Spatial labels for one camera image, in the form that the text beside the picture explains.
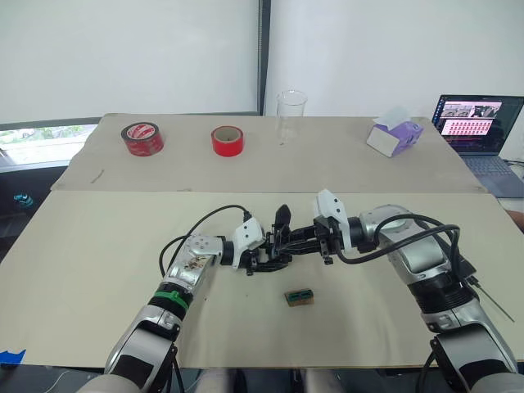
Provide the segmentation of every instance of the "laptop screen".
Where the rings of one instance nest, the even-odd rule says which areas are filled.
[[[442,95],[433,124],[458,153],[498,155],[524,97]]]

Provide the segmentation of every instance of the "laptop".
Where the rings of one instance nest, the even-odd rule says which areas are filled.
[[[440,96],[433,124],[469,169],[498,198],[524,198],[524,182],[499,157],[524,97]]]

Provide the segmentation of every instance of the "window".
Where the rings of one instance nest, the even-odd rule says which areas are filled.
[[[7,165],[69,161],[96,124],[0,131],[0,156]]]

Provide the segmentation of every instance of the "beige cardboard sheet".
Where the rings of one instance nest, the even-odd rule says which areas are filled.
[[[151,157],[132,156],[121,130],[158,124],[165,139]],[[273,117],[126,115],[102,118],[53,190],[194,192],[485,192],[428,119],[417,145],[387,158],[366,145],[371,118],[305,117],[280,146]],[[244,152],[217,156],[211,131],[224,124],[246,135]]]
[[[524,237],[490,195],[339,194],[348,215],[395,203],[462,229],[461,251],[481,295],[524,358]],[[204,213],[228,203],[266,228],[287,203],[293,227],[311,224],[314,194],[53,192],[0,264],[0,352],[27,349],[25,364],[102,367],[160,281],[158,254]],[[229,234],[242,219],[224,211],[201,227]],[[311,288],[314,305],[289,308],[286,291]],[[430,332],[387,258],[351,266],[296,257],[276,273],[219,267],[203,306],[191,307],[177,344],[184,367],[388,367],[419,365]]]

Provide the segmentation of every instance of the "blue tape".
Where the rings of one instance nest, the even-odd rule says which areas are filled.
[[[0,364],[20,364],[24,358],[25,350],[22,350],[19,354],[12,354],[4,350],[0,352]]]

